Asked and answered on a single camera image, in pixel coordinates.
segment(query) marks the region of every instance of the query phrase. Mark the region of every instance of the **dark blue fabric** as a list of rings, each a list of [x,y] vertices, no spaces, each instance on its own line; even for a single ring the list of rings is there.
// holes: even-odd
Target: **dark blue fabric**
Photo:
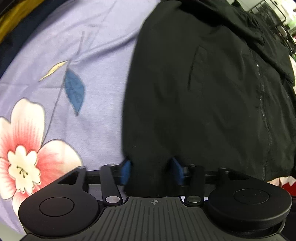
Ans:
[[[45,0],[25,17],[0,44],[0,78],[28,37],[57,7],[68,0]]]

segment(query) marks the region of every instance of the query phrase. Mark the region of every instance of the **black metal rack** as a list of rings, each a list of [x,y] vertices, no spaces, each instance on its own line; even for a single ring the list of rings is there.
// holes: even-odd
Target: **black metal rack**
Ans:
[[[275,8],[278,9],[279,13],[282,16],[278,16],[275,13]],[[260,17],[263,21],[267,23],[267,25],[270,27],[270,30],[274,33],[275,37],[279,39],[282,42],[282,44],[288,48],[290,55],[293,55],[296,52],[296,44],[291,36],[294,29],[288,29],[285,26],[284,23],[287,18],[280,10],[280,8],[277,6],[276,2],[271,0],[263,0],[257,5],[255,5],[253,8],[251,8],[249,12]]]

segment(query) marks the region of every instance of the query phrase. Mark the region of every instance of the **black garment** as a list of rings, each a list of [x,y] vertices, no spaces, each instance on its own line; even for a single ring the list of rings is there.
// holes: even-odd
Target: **black garment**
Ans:
[[[165,195],[172,156],[269,181],[295,175],[288,50],[223,0],[163,1],[139,34],[123,108],[128,195]]]
[[[0,44],[0,78],[23,44],[49,14],[68,0],[46,0],[26,16]]]

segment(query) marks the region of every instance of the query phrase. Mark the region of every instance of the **flower print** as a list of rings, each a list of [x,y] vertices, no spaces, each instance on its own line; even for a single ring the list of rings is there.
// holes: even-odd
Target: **flower print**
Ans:
[[[10,122],[0,117],[0,196],[12,197],[17,215],[27,197],[82,165],[78,154],[62,140],[42,146],[44,127],[43,107],[27,99],[16,103]]]

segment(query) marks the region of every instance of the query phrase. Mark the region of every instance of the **jacket pocket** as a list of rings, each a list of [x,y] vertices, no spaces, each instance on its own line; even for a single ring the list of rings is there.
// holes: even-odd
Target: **jacket pocket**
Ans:
[[[190,69],[188,90],[200,96],[202,95],[203,84],[208,72],[208,59],[208,51],[198,46]]]

